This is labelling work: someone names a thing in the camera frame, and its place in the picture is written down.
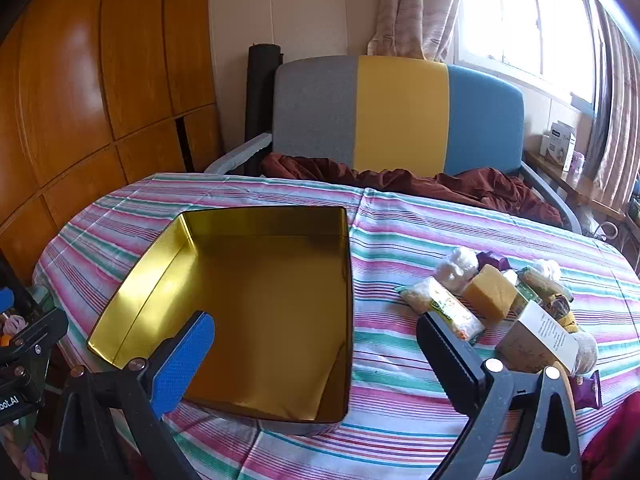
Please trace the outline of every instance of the cardboard box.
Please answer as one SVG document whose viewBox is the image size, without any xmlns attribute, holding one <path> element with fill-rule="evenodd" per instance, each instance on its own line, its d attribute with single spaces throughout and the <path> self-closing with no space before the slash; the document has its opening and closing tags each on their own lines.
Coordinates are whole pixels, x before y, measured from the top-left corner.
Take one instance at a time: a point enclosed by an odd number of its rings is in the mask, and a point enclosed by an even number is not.
<svg viewBox="0 0 640 480">
<path fill-rule="evenodd" d="M 553 123 L 546 148 L 547 158 L 558 164 L 563 171 L 569 171 L 575 149 L 575 129 L 568 124 Z"/>
<path fill-rule="evenodd" d="M 558 361 L 571 374 L 578 343 L 535 301 L 529 301 L 498 346 L 510 369 L 536 373 Z"/>
<path fill-rule="evenodd" d="M 549 147 L 549 134 L 543 134 L 540 140 L 540 155 L 546 156 L 546 150 Z"/>
</svg>

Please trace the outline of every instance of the gold metal tin box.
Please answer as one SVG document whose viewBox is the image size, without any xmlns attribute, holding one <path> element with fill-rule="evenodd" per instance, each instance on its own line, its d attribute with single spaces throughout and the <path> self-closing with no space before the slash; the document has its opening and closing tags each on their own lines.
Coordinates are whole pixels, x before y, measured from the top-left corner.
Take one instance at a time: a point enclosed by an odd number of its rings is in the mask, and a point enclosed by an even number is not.
<svg viewBox="0 0 640 480">
<path fill-rule="evenodd" d="M 195 310 L 213 316 L 216 335 L 185 399 L 283 433 L 344 418 L 353 289 L 343 208 L 182 213 L 131 269 L 88 347 L 123 368 Z"/>
</svg>

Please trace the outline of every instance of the brown blanket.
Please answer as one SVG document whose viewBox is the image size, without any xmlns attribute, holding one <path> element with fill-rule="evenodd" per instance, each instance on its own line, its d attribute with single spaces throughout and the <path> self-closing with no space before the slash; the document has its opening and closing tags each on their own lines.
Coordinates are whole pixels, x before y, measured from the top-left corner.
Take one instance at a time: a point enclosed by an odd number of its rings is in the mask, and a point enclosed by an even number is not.
<svg viewBox="0 0 640 480">
<path fill-rule="evenodd" d="M 480 168 L 449 176 L 415 176 L 407 170 L 380 173 L 351 170 L 328 158 L 306 158 L 270 153 L 260 166 L 262 174 L 275 178 L 315 180 L 329 184 L 371 187 L 378 191 L 405 193 L 447 202 L 502 211 L 548 225 L 562 227 L 558 210 L 539 199 L 519 178 L 493 168 Z"/>
</svg>

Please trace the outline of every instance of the yellow cheese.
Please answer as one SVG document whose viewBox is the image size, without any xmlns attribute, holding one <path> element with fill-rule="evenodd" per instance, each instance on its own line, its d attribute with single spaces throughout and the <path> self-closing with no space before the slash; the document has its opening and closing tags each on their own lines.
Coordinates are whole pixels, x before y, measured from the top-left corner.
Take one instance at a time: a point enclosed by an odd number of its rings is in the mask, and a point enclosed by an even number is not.
<svg viewBox="0 0 640 480">
<path fill-rule="evenodd" d="M 462 297 L 484 316 L 488 325 L 500 323 L 507 316 L 517 295 L 516 288 L 491 265 L 485 265 L 462 292 Z"/>
</svg>

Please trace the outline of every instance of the window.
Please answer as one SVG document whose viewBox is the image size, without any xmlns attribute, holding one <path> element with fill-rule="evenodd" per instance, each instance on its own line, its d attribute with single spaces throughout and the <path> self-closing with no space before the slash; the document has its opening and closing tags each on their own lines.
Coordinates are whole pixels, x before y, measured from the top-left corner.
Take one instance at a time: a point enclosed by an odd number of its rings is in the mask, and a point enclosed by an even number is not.
<svg viewBox="0 0 640 480">
<path fill-rule="evenodd" d="M 594 101 L 588 0 L 462 0 L 456 62 Z"/>
</svg>

